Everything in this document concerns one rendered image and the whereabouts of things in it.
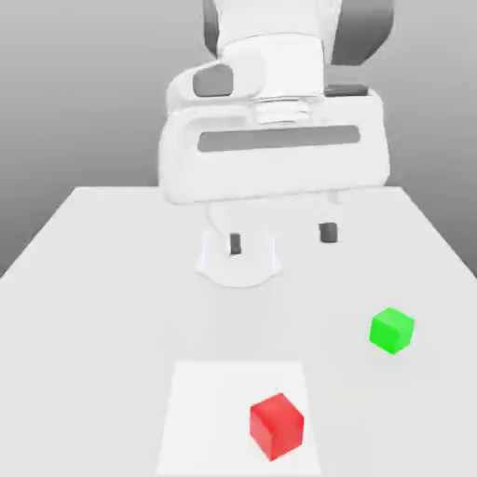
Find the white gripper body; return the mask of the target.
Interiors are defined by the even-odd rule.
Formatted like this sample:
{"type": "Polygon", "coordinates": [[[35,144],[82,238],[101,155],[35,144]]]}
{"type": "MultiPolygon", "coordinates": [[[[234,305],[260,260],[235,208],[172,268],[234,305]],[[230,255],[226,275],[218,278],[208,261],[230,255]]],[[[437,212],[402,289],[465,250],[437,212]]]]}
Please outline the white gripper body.
{"type": "Polygon", "coordinates": [[[159,184],[179,204],[379,186],[390,173],[381,98],[208,104],[170,113],[159,184]]]}

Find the small green cube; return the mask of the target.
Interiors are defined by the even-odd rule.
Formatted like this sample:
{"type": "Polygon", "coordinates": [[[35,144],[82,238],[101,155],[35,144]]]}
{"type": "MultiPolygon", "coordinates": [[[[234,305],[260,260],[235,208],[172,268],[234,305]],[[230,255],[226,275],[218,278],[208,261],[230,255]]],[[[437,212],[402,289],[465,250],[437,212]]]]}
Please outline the small green cube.
{"type": "Polygon", "coordinates": [[[415,320],[412,317],[388,307],[373,317],[369,340],[387,353],[395,355],[411,343],[414,328],[415,320]]]}

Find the small red cube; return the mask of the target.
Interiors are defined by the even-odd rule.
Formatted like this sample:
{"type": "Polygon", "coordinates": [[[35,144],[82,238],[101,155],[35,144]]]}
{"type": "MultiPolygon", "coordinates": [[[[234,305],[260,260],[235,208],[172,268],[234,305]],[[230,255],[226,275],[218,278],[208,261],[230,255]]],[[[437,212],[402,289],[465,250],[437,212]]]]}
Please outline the small red cube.
{"type": "Polygon", "coordinates": [[[250,408],[250,435],[269,461],[303,443],[305,418],[283,394],[275,394],[250,408]]]}

